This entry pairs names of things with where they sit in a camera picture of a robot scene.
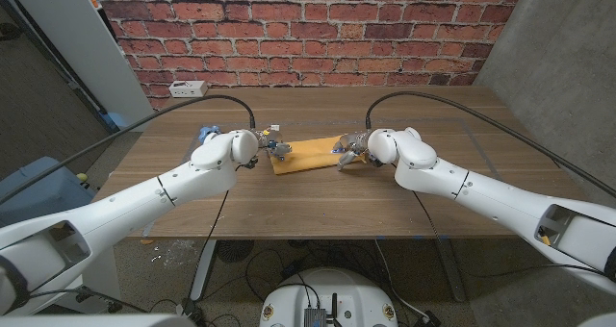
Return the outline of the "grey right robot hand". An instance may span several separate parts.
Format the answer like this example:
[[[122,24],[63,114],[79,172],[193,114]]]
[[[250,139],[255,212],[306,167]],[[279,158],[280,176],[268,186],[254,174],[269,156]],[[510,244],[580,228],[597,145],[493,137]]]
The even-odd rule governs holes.
[[[342,135],[332,148],[333,153],[342,154],[337,163],[337,169],[352,163],[356,158],[368,151],[370,131],[355,132]]]

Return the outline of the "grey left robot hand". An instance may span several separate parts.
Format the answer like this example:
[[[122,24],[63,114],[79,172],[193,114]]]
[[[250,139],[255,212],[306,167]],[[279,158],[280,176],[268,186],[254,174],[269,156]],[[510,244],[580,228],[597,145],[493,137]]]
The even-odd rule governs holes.
[[[279,125],[272,124],[265,130],[256,131],[255,136],[259,147],[265,149],[270,157],[279,161],[284,161],[285,156],[293,151],[291,145],[282,140]]]

